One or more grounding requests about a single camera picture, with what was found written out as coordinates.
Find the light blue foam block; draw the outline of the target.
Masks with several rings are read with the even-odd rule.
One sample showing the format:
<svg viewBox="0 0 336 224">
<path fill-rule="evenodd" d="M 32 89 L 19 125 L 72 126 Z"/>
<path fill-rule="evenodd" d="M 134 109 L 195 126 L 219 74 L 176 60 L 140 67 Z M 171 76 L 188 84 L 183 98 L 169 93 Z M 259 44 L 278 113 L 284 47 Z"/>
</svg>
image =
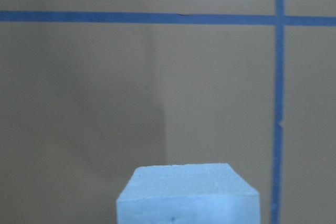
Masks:
<svg viewBox="0 0 336 224">
<path fill-rule="evenodd" d="M 137 168 L 116 201 L 118 223 L 260 223 L 259 192 L 228 164 Z"/>
</svg>

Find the brown paper table cover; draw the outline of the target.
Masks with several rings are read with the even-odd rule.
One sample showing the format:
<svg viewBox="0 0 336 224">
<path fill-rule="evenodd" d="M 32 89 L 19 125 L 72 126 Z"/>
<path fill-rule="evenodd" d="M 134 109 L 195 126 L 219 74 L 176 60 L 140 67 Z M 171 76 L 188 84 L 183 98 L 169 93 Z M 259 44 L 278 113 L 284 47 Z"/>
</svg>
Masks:
<svg viewBox="0 0 336 224">
<path fill-rule="evenodd" d="M 335 223 L 335 0 L 1 0 L 1 223 L 116 223 L 190 163 Z"/>
</svg>

